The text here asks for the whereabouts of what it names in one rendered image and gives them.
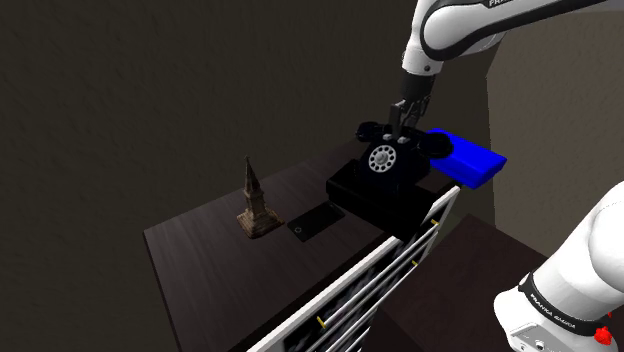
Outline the brown tower figure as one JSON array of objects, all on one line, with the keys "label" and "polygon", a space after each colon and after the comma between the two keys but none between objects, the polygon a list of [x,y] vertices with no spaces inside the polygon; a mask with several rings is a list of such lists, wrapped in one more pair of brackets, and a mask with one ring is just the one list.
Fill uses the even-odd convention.
[{"label": "brown tower figure", "polygon": [[245,180],[242,189],[246,201],[245,210],[237,216],[237,221],[250,239],[260,238],[284,224],[284,220],[267,206],[250,158],[245,160]]}]

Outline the black smartphone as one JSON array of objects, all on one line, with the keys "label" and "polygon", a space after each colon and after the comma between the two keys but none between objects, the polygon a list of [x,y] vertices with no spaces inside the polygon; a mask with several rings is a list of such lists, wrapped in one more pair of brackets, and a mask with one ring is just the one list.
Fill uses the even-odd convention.
[{"label": "black smartphone", "polygon": [[337,205],[326,201],[291,220],[287,227],[301,242],[306,242],[344,217]]}]

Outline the dark chest of drawers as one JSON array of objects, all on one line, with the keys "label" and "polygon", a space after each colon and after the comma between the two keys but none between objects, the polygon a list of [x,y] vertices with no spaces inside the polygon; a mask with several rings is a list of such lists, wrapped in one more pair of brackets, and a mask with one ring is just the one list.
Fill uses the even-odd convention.
[{"label": "dark chest of drawers", "polygon": [[425,258],[459,192],[435,171],[412,240],[353,214],[306,240],[281,226],[252,239],[233,192],[147,229],[179,352],[360,352],[377,306]]}]

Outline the black rotary telephone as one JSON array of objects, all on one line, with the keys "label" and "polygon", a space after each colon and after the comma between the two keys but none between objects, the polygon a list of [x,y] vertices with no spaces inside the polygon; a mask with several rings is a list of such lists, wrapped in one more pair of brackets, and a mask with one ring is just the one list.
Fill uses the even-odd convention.
[{"label": "black rotary telephone", "polygon": [[423,132],[400,126],[393,137],[389,124],[361,123],[355,136],[369,145],[359,160],[358,179],[380,193],[406,193],[431,170],[431,161],[443,159],[453,152],[450,137],[442,132]]}]

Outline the blue rectangular box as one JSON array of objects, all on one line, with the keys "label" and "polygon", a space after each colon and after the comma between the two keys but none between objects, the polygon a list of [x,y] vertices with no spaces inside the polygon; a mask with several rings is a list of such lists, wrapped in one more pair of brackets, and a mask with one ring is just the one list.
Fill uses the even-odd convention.
[{"label": "blue rectangular box", "polygon": [[507,162],[506,157],[443,129],[434,128],[427,134],[445,135],[453,147],[445,158],[432,159],[431,166],[471,189],[491,180]]}]

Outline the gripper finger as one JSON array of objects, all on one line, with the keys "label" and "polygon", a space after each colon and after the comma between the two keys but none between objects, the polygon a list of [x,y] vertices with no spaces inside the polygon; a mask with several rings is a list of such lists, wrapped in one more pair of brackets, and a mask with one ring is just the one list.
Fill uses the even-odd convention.
[{"label": "gripper finger", "polygon": [[408,103],[405,100],[390,106],[388,124],[391,127],[391,138],[397,140],[401,136],[403,116],[408,112]]},{"label": "gripper finger", "polygon": [[425,115],[429,102],[430,97],[425,96],[424,98],[412,104],[412,107],[409,109],[409,112],[406,116],[407,127],[414,128],[416,126],[418,121]]}]

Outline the black rectangular box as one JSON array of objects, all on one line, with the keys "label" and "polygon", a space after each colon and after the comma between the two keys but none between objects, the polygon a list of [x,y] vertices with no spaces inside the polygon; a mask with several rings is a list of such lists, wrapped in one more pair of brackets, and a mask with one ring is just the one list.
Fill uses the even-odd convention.
[{"label": "black rectangular box", "polygon": [[326,181],[329,200],[404,242],[420,230],[438,197],[418,186],[386,194],[358,177],[359,161],[351,159]]}]

